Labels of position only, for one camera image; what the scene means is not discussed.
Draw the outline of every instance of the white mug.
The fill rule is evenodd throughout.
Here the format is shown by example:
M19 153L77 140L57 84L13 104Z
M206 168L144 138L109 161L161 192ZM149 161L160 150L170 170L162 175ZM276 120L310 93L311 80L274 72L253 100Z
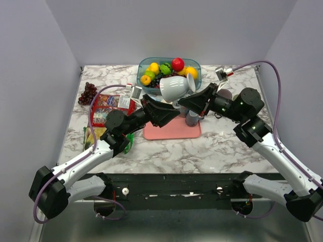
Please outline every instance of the white mug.
M188 73L186 77L173 76L161 78L160 92L166 102L172 102L184 97L189 90L196 91L195 82L192 74Z

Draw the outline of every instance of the pink tray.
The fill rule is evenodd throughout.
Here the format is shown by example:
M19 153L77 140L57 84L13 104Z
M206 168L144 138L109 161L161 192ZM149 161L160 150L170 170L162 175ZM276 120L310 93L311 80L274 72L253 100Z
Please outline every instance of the pink tray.
M154 127L150 122L143 129L143 136L147 140L192 139L201 135L201 126L189 127L185 119L176 117L162 128Z

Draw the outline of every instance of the fruit bowl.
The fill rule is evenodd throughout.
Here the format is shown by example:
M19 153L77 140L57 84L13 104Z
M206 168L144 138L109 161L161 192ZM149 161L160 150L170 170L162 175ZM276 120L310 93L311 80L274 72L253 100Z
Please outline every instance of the fruit bowl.
M161 95L159 88L151 88L143 86L140 82L140 78L145 74L146 69L149 67L151 63L157 63L159 66L163 63L172 63L172 60L174 58L165 58L165 57L149 57L144 60L142 60L138 67L138 73L137 73L137 84L142 87L142 89L145 91L145 93L150 95ZM185 62L186 67L193 67L197 70L197 78L195 79L195 86L196 90L198 90L201 86L202 82L202 74L201 74L201 66L199 63L192 59L185 59L183 58L183 61Z

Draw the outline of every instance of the gray cup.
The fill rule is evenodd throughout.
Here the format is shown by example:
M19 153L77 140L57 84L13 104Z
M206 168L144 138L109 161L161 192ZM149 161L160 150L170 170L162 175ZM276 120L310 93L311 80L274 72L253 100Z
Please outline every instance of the gray cup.
M220 89L218 95L225 97L227 99L232 99L232 93L228 89Z
M181 106L180 107L180 115L179 117L186 117L186 115L188 114L189 112L189 109L184 107L184 106Z
M197 113L194 113L193 111L189 111L186 115L185 123L189 127L195 127L198 124L199 120L204 119L204 117L199 117Z

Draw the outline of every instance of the yellow lemon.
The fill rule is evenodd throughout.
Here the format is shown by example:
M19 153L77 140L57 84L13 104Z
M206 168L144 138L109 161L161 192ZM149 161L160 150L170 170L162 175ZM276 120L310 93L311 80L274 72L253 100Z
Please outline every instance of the yellow lemon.
M152 72L155 73L155 75L158 75L158 73L159 73L159 65L156 62L153 62L147 68L147 71L152 71Z
M197 71L196 71L196 69L194 67L187 67L186 68L185 75L187 75L189 73L192 74L192 76L193 76L194 79L197 79L198 74L197 74Z
M177 72L178 75L185 75L186 67L184 67L181 71Z
M147 76L147 75L143 75L141 78L140 78L140 82L144 85L144 86L147 86L150 84L151 82L151 78L150 76Z

